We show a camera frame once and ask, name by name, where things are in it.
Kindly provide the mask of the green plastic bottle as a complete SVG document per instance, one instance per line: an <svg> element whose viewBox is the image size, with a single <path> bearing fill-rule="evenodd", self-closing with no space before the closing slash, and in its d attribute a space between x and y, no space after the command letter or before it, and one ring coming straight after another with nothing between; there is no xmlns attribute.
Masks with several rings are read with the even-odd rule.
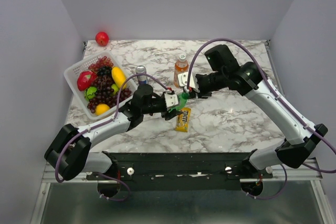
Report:
<svg viewBox="0 0 336 224"><path fill-rule="evenodd" d="M178 98L178 105L172 107L171 109L176 108L177 110L182 110L185 107L188 100L185 100L185 99L182 98L182 93L180 93L177 96L177 98Z"/></svg>

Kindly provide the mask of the orange bottle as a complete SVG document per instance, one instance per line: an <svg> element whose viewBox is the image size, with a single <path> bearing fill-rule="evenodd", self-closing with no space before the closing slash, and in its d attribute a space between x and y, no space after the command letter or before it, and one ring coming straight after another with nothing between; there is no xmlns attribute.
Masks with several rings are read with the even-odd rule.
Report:
<svg viewBox="0 0 336 224"><path fill-rule="evenodd" d="M187 60L185 61L181 61L178 60L176 61L175 63L175 66L174 66L174 85L178 88L179 85L178 85L178 80L177 80L177 75L180 74L180 73L184 73L184 72L187 72L188 71L188 62Z"/></svg>

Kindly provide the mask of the green bottle cap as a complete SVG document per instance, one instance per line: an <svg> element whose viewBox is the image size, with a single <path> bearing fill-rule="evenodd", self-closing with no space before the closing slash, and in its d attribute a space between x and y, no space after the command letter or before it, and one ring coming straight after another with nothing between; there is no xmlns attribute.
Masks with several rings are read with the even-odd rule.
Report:
<svg viewBox="0 0 336 224"><path fill-rule="evenodd" d="M182 93L182 98L185 100L188 100L189 94L188 93Z"/></svg>

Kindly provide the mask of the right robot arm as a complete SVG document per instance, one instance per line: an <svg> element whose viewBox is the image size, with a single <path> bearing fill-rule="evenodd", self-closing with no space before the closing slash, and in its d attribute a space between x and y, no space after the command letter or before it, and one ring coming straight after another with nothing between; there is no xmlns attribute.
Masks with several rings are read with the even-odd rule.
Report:
<svg viewBox="0 0 336 224"><path fill-rule="evenodd" d="M276 90L255 60L240 65L227 45L217 45L205 53L210 74L187 74L182 83L198 97L223 88L237 91L257 105L282 131L285 139L273 146L252 151L241 165L242 173L255 177L267 166L285 164L300 167L328 131L300 114Z"/></svg>

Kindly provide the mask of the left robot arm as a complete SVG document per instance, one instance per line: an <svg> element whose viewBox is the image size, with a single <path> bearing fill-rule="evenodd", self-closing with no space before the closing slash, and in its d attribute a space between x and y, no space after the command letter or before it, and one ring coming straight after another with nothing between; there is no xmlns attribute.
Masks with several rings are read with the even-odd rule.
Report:
<svg viewBox="0 0 336 224"><path fill-rule="evenodd" d="M174 91L158 95L152 86L142 84L115 115L81 127L64 125L47 148L44 158L55 169L55 179L59 183L72 180L82 171L98 172L104 179L112 179L117 171L115 164L105 154L91 155L91 148L137 127L146 114L160 113L165 120L180 115L181 102Z"/></svg>

